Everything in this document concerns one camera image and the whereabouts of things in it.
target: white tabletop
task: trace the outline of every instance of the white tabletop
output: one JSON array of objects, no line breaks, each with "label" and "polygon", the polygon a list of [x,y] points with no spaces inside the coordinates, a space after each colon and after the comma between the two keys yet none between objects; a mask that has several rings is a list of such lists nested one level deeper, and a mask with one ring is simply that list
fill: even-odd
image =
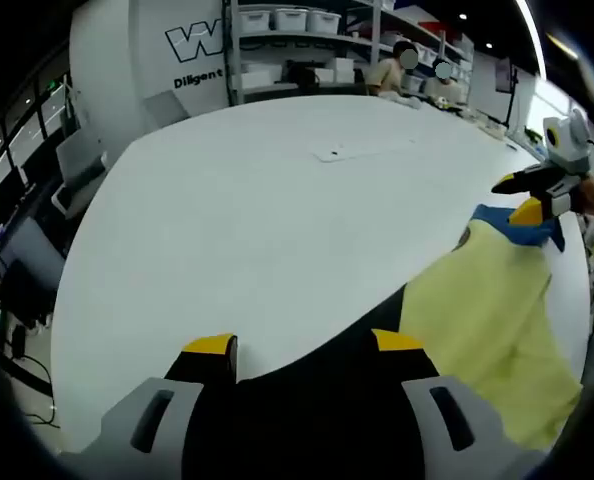
[{"label": "white tabletop", "polygon": [[[336,162],[328,160],[344,158]],[[239,377],[320,346],[458,241],[504,174],[534,163],[428,105],[318,96],[221,110],[148,135],[90,206],[61,279],[53,379],[66,448],[191,339],[234,332]],[[546,255],[547,309],[581,375],[589,288],[573,214]]]}]

